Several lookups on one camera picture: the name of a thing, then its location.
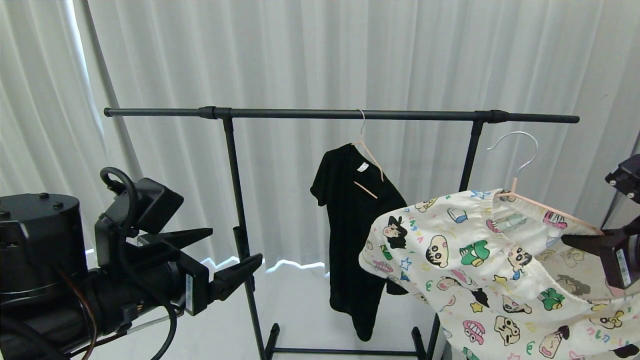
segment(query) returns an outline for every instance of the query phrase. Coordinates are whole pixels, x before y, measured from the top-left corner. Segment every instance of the clothing rack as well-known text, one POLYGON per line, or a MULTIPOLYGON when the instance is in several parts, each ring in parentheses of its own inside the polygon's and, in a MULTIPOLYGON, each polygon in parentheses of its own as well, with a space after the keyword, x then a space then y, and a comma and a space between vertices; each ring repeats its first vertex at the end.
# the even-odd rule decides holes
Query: clothing rack
MULTIPOLYGON (((227 151, 231 167, 231 178, 234 187, 236 200, 236 210, 238 226, 233 228, 236 238, 236 247, 240 261, 245 260, 251 254, 246 231, 246 219, 244 217, 244 203, 242 199, 242 188, 240 186, 240 174, 238 171, 238 160, 236 154, 236 142, 234 139, 234 118, 261 118, 261 119, 360 119, 363 114, 359 110, 294 110, 294 109, 233 109, 220 108, 216 106, 204 106, 197 109, 112 109, 105 108, 104 114, 107 117, 114 116, 172 116, 172 117, 202 117, 205 119, 222 120, 225 136, 227 139, 227 151)), ((473 122, 471 127, 471 139, 467 148, 465 166, 460 179, 459 191, 465 191, 469 184, 471 170, 476 157, 478 140, 484 124, 496 124, 499 122, 519 121, 519 122, 546 122, 559 124, 576 124, 580 120, 578 116, 572 115, 539 115, 507 113, 501 110, 483 111, 381 111, 366 110, 364 116, 367 120, 438 120, 438 121, 469 121, 473 122)), ((415 351, 395 351, 395 350, 341 350, 325 348, 284 348, 277 347, 276 342, 280 334, 280 326, 274 323, 264 346, 262 331, 260 330, 260 320, 255 306, 255 280, 252 277, 244 284, 246 298, 249 303, 253 332, 258 346, 260 360, 271 360, 274 353, 296 353, 296 354, 351 354, 351 355, 378 355, 378 356, 412 356, 420 360, 432 360, 433 352, 440 330, 440 319, 436 315, 431 328, 428 349, 424 351, 420 330, 414 327, 411 331, 415 351)))

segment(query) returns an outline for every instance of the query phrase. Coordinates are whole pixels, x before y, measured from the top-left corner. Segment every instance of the black shirt sleeve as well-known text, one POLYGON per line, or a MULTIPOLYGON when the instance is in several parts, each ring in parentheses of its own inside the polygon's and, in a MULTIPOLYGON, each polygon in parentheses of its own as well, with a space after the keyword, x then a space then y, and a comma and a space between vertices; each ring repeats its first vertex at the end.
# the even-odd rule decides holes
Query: black shirt sleeve
POLYGON ((339 164, 332 156, 332 151, 324 154, 316 178, 311 185, 311 194, 318 200, 318 206, 324 206, 331 199, 339 164))

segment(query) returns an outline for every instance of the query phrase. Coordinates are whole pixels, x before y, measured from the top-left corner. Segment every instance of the metal hanger hook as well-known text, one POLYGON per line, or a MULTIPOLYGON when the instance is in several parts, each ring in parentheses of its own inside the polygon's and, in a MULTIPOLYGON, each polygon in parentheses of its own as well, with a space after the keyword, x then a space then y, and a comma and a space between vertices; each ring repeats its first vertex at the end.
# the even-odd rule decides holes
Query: metal hanger hook
POLYGON ((533 135, 532 135, 532 134, 526 133, 525 131, 512 131, 512 132, 510 132, 510 133, 506 133, 506 134, 502 135, 502 136, 498 139, 498 141, 496 141, 496 142, 495 142, 495 144, 494 144, 492 147, 487 148, 487 150, 493 150, 493 149, 496 147, 496 145, 498 145, 498 143, 499 143, 502 139, 504 139, 505 137, 507 137, 507 136, 509 136, 509 135, 512 135, 512 134, 523 134, 523 135, 527 135, 527 136, 528 136, 528 137, 530 137, 530 138, 531 138, 531 140, 533 140, 533 142, 536 144, 536 153, 535 153, 535 154, 533 154, 533 157, 532 157, 529 161, 527 161, 526 163, 522 164, 522 166, 518 169, 518 171, 516 172, 516 176, 515 176, 515 177, 518 177, 518 174, 520 174, 520 171, 521 171, 525 166, 527 166, 528 164, 531 164, 531 163, 536 159, 536 156, 538 156, 538 141, 536 140, 536 138, 535 138, 535 137, 533 137, 533 135))
POLYGON ((362 131, 364 130, 364 122, 367 120, 367 118, 364 116, 364 111, 358 109, 358 111, 362 114, 362 126, 360 126, 360 138, 362 139, 362 131))

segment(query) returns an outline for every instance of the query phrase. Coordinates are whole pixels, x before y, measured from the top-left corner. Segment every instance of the clothes hanger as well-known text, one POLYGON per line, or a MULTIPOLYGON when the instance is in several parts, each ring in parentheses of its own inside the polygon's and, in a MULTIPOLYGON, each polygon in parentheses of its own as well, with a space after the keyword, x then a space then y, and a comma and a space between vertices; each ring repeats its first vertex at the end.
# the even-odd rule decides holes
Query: clothes hanger
POLYGON ((382 171, 382 167, 380 166, 380 164, 378 163, 376 158, 373 156, 373 154, 371 154, 371 151, 369 151, 369 149, 367 149, 367 146, 364 144, 364 135, 362 134, 362 131, 364 130, 365 121, 367 120, 367 118, 364 116, 364 111, 359 110, 359 109, 358 109, 358 111, 362 114, 362 126, 360 127, 360 141, 359 142, 352 142, 351 144, 354 145, 354 146, 362 145, 362 147, 365 149, 367 154, 373 160, 373 163, 376 164, 378 169, 380 169, 380 180, 384 183, 385 182, 385 176, 384 176, 384 172, 382 171))
POLYGON ((490 150, 495 149, 495 147, 498 145, 498 143, 499 143, 502 139, 504 139, 505 137, 507 137, 507 136, 509 136, 509 135, 512 135, 512 134, 523 134, 523 135, 527 135, 529 138, 531 138, 531 139, 534 141, 534 143, 536 144, 536 153, 533 155, 533 157, 532 157, 529 161, 527 161, 526 163, 524 163, 524 164, 523 164, 523 165, 518 169, 518 171, 516 172, 516 176, 513 178, 513 183, 511 184, 511 190, 510 190, 510 192, 508 192, 508 193, 499 193, 499 194, 497 194, 497 195, 496 195, 496 197, 508 197, 509 199, 514 199, 514 198, 520 199, 520 200, 522 200, 522 201, 528 202, 528 203, 530 203, 530 204, 534 204, 534 205, 539 206, 539 207, 541 207, 541 208, 543 208, 543 209, 546 209, 546 210, 552 211, 552 212, 554 212, 554 213, 556 213, 556 214, 558 214, 558 215, 560 215, 560 216, 562 216, 562 217, 565 217, 565 218, 567 218, 567 219, 570 219, 570 220, 572 220, 572 221, 574 221, 574 222, 576 222, 576 223, 578 223, 578 224, 580 224, 580 225, 583 225, 584 227, 587 227, 587 228, 589 228, 589 229, 593 230, 593 231, 594 231, 594 232, 596 232, 596 234, 598 234, 598 235, 604 235, 604 233, 602 232, 602 230, 598 229, 597 227, 595 227, 595 226, 593 226, 593 225, 591 225, 591 224, 589 224, 589 223, 587 223, 587 222, 585 222, 585 221, 582 221, 582 220, 578 219, 577 217, 575 217, 575 216, 573 216, 573 215, 569 215, 569 214, 567 214, 567 213, 565 213, 565 212, 562 212, 562 211, 560 211, 560 210, 558 210, 558 209, 551 208, 550 206, 544 205, 544 204, 542 204, 542 203, 540 203, 540 202, 537 202, 537 201, 535 201, 535 200, 531 200, 531 199, 529 199, 529 198, 527 198, 527 197, 524 197, 524 196, 522 196, 522 195, 520 195, 520 194, 517 194, 517 193, 516 193, 516 184, 518 183, 518 175, 520 174, 520 171, 521 171, 524 167, 526 167, 528 164, 532 163, 532 162, 536 159, 536 157, 538 156, 538 141, 536 140, 536 138, 535 138, 535 137, 533 137, 533 135, 532 135, 532 134, 526 133, 525 131, 512 131, 512 132, 510 132, 510 133, 506 133, 506 134, 502 135, 502 136, 498 139, 498 141, 496 141, 496 142, 495 142, 495 144, 494 144, 492 147, 487 148, 487 150, 488 150, 488 151, 490 151, 490 150))

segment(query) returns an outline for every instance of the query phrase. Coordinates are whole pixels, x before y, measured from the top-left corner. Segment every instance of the vertical rack pole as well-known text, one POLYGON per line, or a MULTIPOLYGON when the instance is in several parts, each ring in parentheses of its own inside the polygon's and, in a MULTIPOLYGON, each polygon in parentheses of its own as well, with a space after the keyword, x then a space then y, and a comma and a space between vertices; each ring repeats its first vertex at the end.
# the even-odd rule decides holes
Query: vertical rack pole
MULTIPOLYGON (((466 191, 469 186, 469 179, 471 178, 471 170, 474 167, 474 160, 476 159, 476 151, 478 148, 478 141, 480 141, 480 134, 482 134, 482 128, 484 120, 474 120, 474 125, 471 127, 471 139, 469 139, 469 147, 467 148, 467 158, 465 159, 465 167, 462 170, 462 178, 460 179, 459 192, 466 191)), ((433 353, 436 349, 436 341, 438 340, 438 333, 440 332, 440 318, 436 314, 433 317, 433 325, 431 326, 431 335, 429 336, 429 346, 427 348, 427 360, 433 360, 433 353)))
MULTIPOLYGON (((246 220, 244 218, 244 203, 242 200, 242 188, 240 186, 240 171, 238 171, 238 158, 236 154, 236 141, 234 139, 234 123, 230 114, 230 108, 216 108, 222 111, 220 116, 222 124, 225 128, 225 137, 227 139, 227 152, 229 155, 229 166, 231 167, 231 181, 234 187, 234 197, 236 198, 236 212, 238 215, 238 226, 234 227, 234 236, 236 237, 236 247, 240 261, 249 257, 249 241, 247 239, 246 220)), ((258 346, 258 355, 260 360, 266 360, 264 351, 264 343, 262 341, 262 331, 260 329, 260 320, 258 319, 258 310, 255 306, 255 280, 253 276, 244 283, 247 302, 249 303, 249 312, 251 313, 251 323, 253 324, 253 333, 255 334, 255 343, 258 346)))

